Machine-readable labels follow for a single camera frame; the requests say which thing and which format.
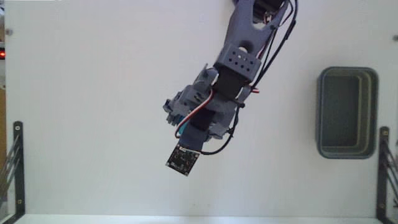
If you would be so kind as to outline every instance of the cable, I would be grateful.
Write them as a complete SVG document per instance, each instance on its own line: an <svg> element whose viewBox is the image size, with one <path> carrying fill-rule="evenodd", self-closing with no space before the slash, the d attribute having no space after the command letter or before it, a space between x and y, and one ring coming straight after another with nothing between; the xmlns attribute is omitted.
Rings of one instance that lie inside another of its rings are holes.
<svg viewBox="0 0 398 224"><path fill-rule="evenodd" d="M174 136L175 138L180 138L180 136L178 135L178 131L180 130L180 128L189 120L191 119L191 117L193 115L195 115L197 112L199 112L202 108L204 108L205 106L207 106L207 104L213 99L214 97L214 91L210 88L210 94L209 97L202 103L200 104L198 107L196 107L193 111L191 111L191 113L189 113L177 126L177 130L175 130Z"/></svg>
<svg viewBox="0 0 398 224"><path fill-rule="evenodd" d="M266 41L266 43L265 43L264 46L262 47L261 51L257 54L257 58L258 58L258 59L262 60L262 57L264 56L264 52L266 51L267 45L268 45L268 43L269 43L270 41L271 41L271 45L272 45L272 42L274 41L274 36L276 35L276 30L274 31L275 33L272 34L273 36L272 36L271 38L269 38L269 39ZM266 63L266 60L265 60L264 63L262 64L261 70L264 68L264 64Z"/></svg>
<svg viewBox="0 0 398 224"><path fill-rule="evenodd" d="M274 43L275 36L276 36L276 33L277 33L277 32L278 32L278 29L276 29L276 30L274 31L274 33L272 34L271 42L270 42L270 44L269 44L268 51L267 51L267 55L266 55L266 59L264 60L264 63L262 64L262 67L261 67L261 70L260 70L260 71L263 71L264 67L265 67L266 64L267 64L267 60L268 60L268 57L269 57L269 53L271 52L272 44Z"/></svg>
<svg viewBox="0 0 398 224"><path fill-rule="evenodd" d="M280 42L278 48L276 49L276 51L274 52L274 54L272 55L271 59L269 60L269 62L267 63L266 67L260 71L259 76L257 77L257 80L254 82L253 84L253 88L255 88L257 86L257 84L260 82L261 78L264 76L264 74L267 72L268 68L270 67L270 65L273 63L273 61L275 60L276 56L278 55L278 53L280 52L281 48L283 47L283 45L285 44L285 41L289 38L290 33L292 32L295 24L296 24L296 18L297 18L297 12L299 9L299 4L298 1L295 0L295 9L294 9L294 14L293 14L293 18L290 22L289 27L287 28L287 31L282 39L282 41Z"/></svg>
<svg viewBox="0 0 398 224"><path fill-rule="evenodd" d="M284 21L279 25L279 27L283 26L285 24L285 22L289 19L289 17L292 15L293 13L293 4L292 1L289 0L289 6L290 6L290 12L289 15L287 15L287 17L284 19Z"/></svg>
<svg viewBox="0 0 398 224"><path fill-rule="evenodd" d="M236 125L237 125L238 122L239 122L239 109L240 109L240 107L237 107L237 108L236 108L236 111L235 111L235 118L234 118L234 124L232 125L232 128L230 128L230 129L228 130L229 136L228 136L228 139L225 141L225 143L224 143L219 149L217 149L217 150L214 151L214 152L203 152L203 151L202 151L202 152L201 152L202 155L206 155L206 156L215 155L215 154L221 152L221 151L228 145L228 143L230 142L230 140L233 138Z"/></svg>

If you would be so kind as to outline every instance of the red and white wire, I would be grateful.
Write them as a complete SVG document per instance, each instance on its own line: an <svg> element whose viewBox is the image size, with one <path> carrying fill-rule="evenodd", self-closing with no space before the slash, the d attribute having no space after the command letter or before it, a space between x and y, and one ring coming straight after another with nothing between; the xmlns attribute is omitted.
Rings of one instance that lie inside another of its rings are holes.
<svg viewBox="0 0 398 224"><path fill-rule="evenodd" d="M198 107L196 107L193 111L191 111L191 113L189 113L177 126L177 130L175 130L174 136L176 138L180 138L180 136L178 135L178 131L180 130L180 128L189 120L192 118L193 115L195 115L197 112L199 112L202 108L204 108L205 106L207 106L207 104L213 99L214 97L214 91L212 89L210 89L210 95L209 97L203 102L201 103Z"/></svg>

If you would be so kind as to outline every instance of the bolt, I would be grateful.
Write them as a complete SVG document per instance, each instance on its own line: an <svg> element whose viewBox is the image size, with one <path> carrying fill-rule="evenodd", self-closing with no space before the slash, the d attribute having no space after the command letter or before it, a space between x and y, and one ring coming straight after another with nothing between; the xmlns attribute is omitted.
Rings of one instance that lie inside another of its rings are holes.
<svg viewBox="0 0 398 224"><path fill-rule="evenodd" d="M12 29L6 29L6 35L12 35L14 31Z"/></svg>

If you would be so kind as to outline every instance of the white shelf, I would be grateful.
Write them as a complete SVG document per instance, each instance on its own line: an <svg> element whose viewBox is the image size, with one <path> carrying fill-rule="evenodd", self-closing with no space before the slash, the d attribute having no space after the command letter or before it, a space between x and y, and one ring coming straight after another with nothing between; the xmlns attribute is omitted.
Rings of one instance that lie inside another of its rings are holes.
<svg viewBox="0 0 398 224"><path fill-rule="evenodd" d="M380 224L373 218L150 217L108 215L24 215L17 224Z"/></svg>

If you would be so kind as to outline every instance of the black metal bracket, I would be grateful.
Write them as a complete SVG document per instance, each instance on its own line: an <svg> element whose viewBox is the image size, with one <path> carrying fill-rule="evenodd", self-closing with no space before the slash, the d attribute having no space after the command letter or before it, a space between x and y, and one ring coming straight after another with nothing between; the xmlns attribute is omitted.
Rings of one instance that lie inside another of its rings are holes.
<svg viewBox="0 0 398 224"><path fill-rule="evenodd" d="M387 181L388 168L385 166L388 162L385 147L388 147L385 142L389 142L390 129L388 127L381 127L379 132L379 170L377 172L377 207L376 217L383 224L394 224L387 217Z"/></svg>
<svg viewBox="0 0 398 224"><path fill-rule="evenodd" d="M13 224L25 215L25 174L24 174L24 132L20 121L14 122L14 144L10 150L14 151L14 183L15 183L15 214L3 224Z"/></svg>

